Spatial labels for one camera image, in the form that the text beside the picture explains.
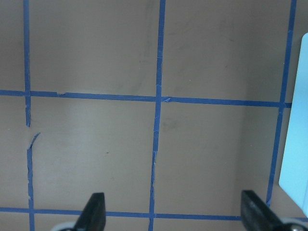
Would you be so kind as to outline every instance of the grid square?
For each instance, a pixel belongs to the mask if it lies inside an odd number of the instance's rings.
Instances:
[[[290,120],[291,109],[286,108],[283,113],[282,129],[280,135],[280,144],[277,157],[277,166],[275,172],[275,179],[272,192],[271,209],[283,218],[305,218],[306,216],[302,210],[295,204],[295,202],[284,192],[279,186],[279,177],[282,166],[282,158],[285,146],[285,140],[288,131],[288,124]]]
[[[28,208],[25,99],[0,96],[0,206]]]
[[[201,231],[201,230],[225,230],[244,231],[240,221],[222,220],[184,220],[184,219],[155,219],[154,231]]]
[[[158,4],[32,0],[32,90],[155,95]]]
[[[279,101],[290,0],[169,0],[163,95]]]
[[[0,89],[25,90],[23,1],[0,1]]]
[[[148,212],[154,103],[32,99],[35,208],[81,210],[104,192],[107,211]]]
[[[277,108],[162,104],[155,212],[240,214],[241,190],[265,200]]]
[[[76,222],[78,216],[36,214],[36,231],[49,231],[53,226],[62,222]],[[149,226],[147,218],[115,218],[107,217],[104,231],[144,231]]]
[[[0,213],[1,231],[29,231],[29,214]]]
[[[287,93],[286,93],[286,99],[285,99],[285,101],[288,103],[292,102],[292,99],[293,99],[299,51],[300,51],[300,45],[302,42],[302,37],[304,36],[304,34],[308,32],[307,11],[308,11],[307,2],[304,0],[298,0],[297,6],[296,6],[294,32],[293,32],[293,39],[292,39],[292,51],[291,51],[288,87],[287,87]]]

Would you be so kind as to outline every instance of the vertical blue tape line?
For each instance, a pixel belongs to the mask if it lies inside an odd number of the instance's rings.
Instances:
[[[271,160],[271,165],[270,165],[270,174],[269,174],[269,184],[268,184],[268,191],[267,191],[267,196],[266,196],[266,204],[268,206],[270,206],[271,204],[271,197],[272,197],[272,192],[273,192],[275,171],[276,171],[276,165],[277,165],[279,141],[280,141],[283,110],[284,110],[284,107],[282,105],[284,105],[284,101],[285,101],[288,76],[289,76],[295,13],[296,13],[296,0],[292,0],[291,9],[290,9],[289,26],[288,26],[287,44],[286,44],[286,49],[285,49],[282,87],[281,87],[281,93],[280,93],[281,106],[279,107],[279,113],[278,113],[278,118],[277,118],[275,142],[274,142],[274,147],[273,147],[273,155],[272,155],[272,160]]]
[[[164,50],[164,27],[165,27],[165,7],[166,0],[159,2],[159,22],[158,22],[158,42],[157,42],[157,70],[156,70],[156,102],[155,102],[155,119],[154,119],[154,137],[152,153],[152,170],[151,170],[151,190],[150,190],[150,223],[149,231],[154,228],[154,181],[155,181],[155,160],[158,152],[160,110],[162,101],[162,68],[163,68],[163,50]]]
[[[29,227],[30,231],[35,231],[34,225],[34,196],[33,196],[33,165],[32,165],[32,146],[40,133],[37,133],[27,149],[28,166],[28,196],[29,196]]]
[[[29,25],[29,0],[24,0],[24,62],[25,62],[25,101],[26,101],[26,125],[30,126],[30,25]]]

